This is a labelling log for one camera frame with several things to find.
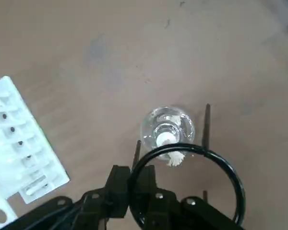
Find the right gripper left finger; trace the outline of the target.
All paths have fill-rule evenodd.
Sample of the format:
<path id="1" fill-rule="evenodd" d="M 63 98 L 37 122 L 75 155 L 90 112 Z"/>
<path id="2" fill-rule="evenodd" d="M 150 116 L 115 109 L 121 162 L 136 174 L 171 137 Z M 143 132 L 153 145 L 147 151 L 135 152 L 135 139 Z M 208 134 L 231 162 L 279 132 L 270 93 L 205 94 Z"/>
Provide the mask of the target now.
<path id="1" fill-rule="evenodd" d="M 111 218 L 128 208 L 128 166 L 114 165 L 104 187 L 85 192 L 73 202 L 57 196 L 5 226 L 6 230 L 105 230 Z"/>

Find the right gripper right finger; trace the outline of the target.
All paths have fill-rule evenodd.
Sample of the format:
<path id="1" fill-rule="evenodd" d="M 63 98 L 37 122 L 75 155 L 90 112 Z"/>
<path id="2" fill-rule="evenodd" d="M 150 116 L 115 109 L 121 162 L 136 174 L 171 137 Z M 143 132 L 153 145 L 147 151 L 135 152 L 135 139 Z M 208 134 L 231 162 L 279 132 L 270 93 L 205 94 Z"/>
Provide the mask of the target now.
<path id="1" fill-rule="evenodd" d="M 242 227 L 199 197 L 179 201 L 158 188 L 155 167 L 146 166 L 137 179 L 137 215 L 143 230 L 241 230 Z"/>

